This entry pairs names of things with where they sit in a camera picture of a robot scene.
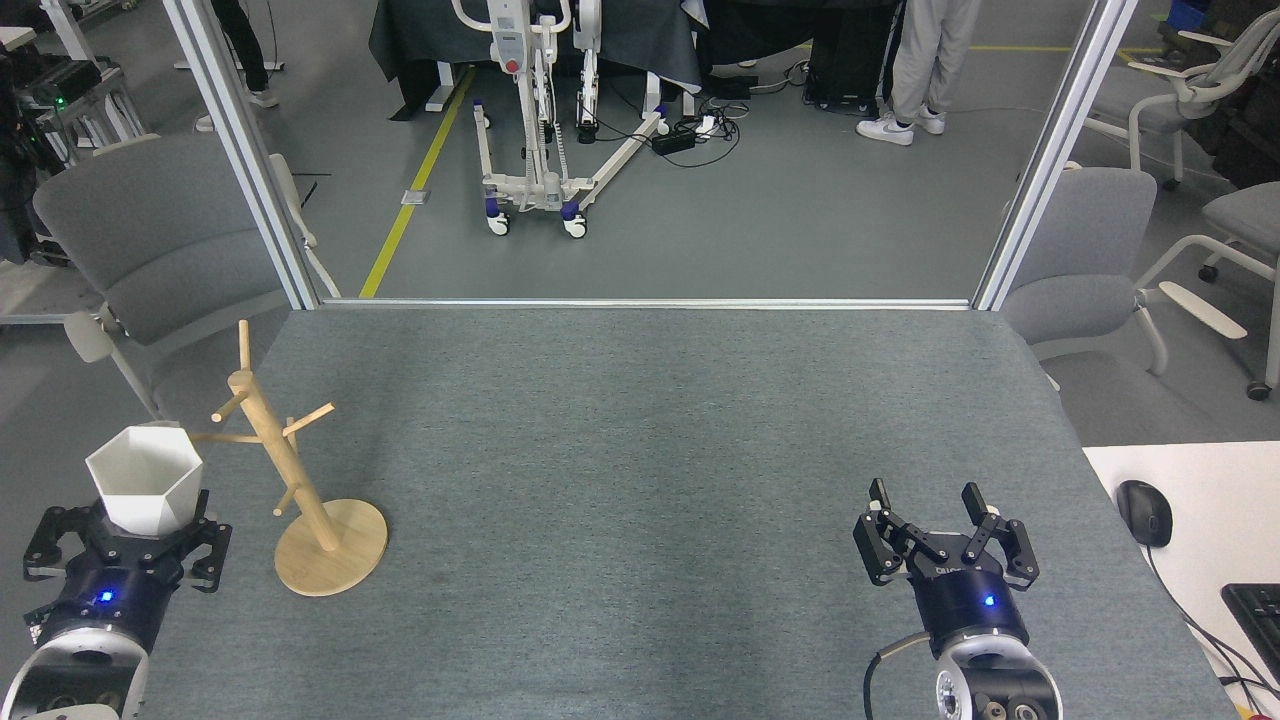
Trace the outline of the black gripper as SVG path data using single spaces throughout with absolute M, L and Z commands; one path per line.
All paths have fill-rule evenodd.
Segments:
M 169 534 L 168 553 L 150 551 L 154 556 L 150 565 L 123 550 L 119 552 L 123 564 L 109 565 L 99 557 L 93 533 L 101 518 L 100 505 L 47 509 L 28 543 L 23 579 L 41 582 L 58 575 L 67 579 L 42 621 L 40 643 L 90 628 L 127 635 L 145 652 L 152 652 L 166 606 L 186 573 L 183 561 L 198 547 L 207 546 L 210 552 L 192 562 L 187 584 L 204 593 L 216 593 L 220 587 L 233 527 L 206 516 L 209 496 L 209 489 L 198 492 L 193 519 Z M 54 565 L 61 559 L 59 542 L 69 532 L 79 537 L 84 551 L 58 570 Z
M 923 552 L 936 562 L 950 560 L 948 552 L 929 539 L 928 533 L 892 511 L 881 478 L 872 479 L 868 493 L 870 502 L 859 515 L 852 537 L 874 585 L 888 584 L 890 577 L 904 568 L 913 552 Z M 1023 644 L 1030 639 L 1010 589 L 1025 591 L 1039 577 L 1039 564 L 1025 525 L 1019 520 L 1006 520 L 992 510 L 974 482 L 964 486 L 961 498 L 975 532 L 957 552 L 959 566 L 906 564 L 908 579 L 936 659 L 966 635 L 1010 635 Z M 992 538 L 1004 551 L 1006 568 L 993 559 L 983 560 Z

